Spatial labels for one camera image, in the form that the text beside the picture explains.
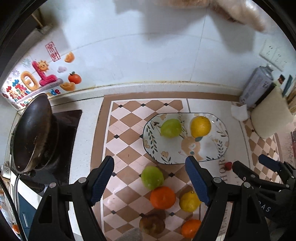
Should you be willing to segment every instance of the red berry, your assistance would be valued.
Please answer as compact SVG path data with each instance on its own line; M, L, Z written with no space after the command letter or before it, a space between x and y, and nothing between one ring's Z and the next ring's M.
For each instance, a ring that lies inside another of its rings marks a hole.
M224 166L225 166L224 169L225 169L226 171L230 171L230 170L232 169L232 162L229 161L229 162L225 163Z

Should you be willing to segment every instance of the oval plate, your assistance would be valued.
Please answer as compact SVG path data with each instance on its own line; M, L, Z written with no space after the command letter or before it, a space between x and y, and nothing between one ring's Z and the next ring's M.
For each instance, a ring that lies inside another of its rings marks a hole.
M193 118L204 116L211 122L211 131L204 137L191 136ZM182 132L174 138L160 135L161 125L169 119L178 119ZM162 113L149 120L143 129L143 145L146 152L161 164L184 164L188 156L197 161L216 160L224 156L229 136L224 123L210 113Z

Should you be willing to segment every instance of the cabinet handle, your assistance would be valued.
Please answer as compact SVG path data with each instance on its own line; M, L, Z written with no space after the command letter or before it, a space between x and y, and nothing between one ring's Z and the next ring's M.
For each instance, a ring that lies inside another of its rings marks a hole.
M29 225L28 225L28 222L27 222L26 215L25 215L24 213L22 213L22 216L24 217L24 221L25 221L26 228L28 228Z

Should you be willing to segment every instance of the metal screw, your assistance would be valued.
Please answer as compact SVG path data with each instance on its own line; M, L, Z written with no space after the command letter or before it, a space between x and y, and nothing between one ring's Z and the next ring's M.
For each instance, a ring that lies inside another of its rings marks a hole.
M50 188L54 188L56 185L57 185L56 183L51 183L51 184L49 185L49 187L50 187Z
M86 177L81 177L78 179L79 183L85 183L86 182Z
M214 182L215 183L220 183L220 182L222 182L222 180L221 180L221 178L214 177Z
M249 183L244 183L244 186L245 186L246 188L250 188L250 187L251 187L251 184L249 184Z

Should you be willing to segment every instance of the black cable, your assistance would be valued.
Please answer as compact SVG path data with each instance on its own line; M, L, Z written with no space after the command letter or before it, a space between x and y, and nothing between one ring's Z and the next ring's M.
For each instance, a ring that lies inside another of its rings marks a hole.
M20 230L20 237L22 238L22 241L26 241L27 238L26 238L26 235L25 235L24 230L22 228L22 224L21 224L20 218L19 218L19 216L17 214L17 210L15 208L15 205L14 205L14 203L12 201L12 198L11 198L11 196L10 196L10 194L9 194L9 192L8 192L8 190L7 190L7 188L6 188L6 186L5 186L5 184L4 184L4 182L3 182L3 180L2 180L1 177L0 177L0 186L2 187L2 190L4 191L5 196L7 197L8 202L9 202L9 204L11 206L12 213L13 213L13 215L15 217L15 220L16 220L17 225L18 225L19 230Z

